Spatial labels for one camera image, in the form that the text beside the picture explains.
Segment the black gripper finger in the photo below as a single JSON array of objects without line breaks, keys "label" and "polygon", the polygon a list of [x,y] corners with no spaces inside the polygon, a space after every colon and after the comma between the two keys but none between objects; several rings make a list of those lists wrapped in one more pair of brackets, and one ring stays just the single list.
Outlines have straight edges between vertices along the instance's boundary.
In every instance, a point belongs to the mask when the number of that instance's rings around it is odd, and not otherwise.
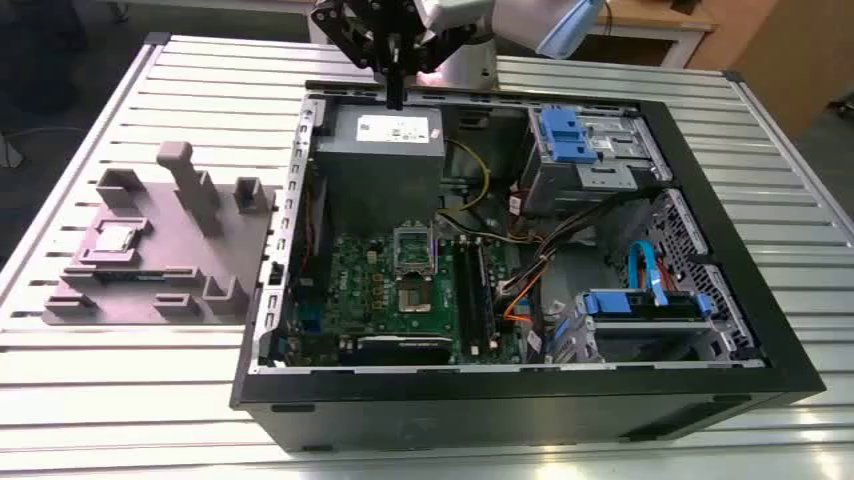
[{"label": "black gripper finger", "polygon": [[407,79],[419,72],[433,73],[474,37],[477,27],[454,27],[418,44],[414,30],[395,34],[395,108],[407,99]]},{"label": "black gripper finger", "polygon": [[359,69],[371,69],[386,86],[386,106],[395,107],[393,30],[366,30],[338,17],[342,1],[317,1],[310,18]]}]

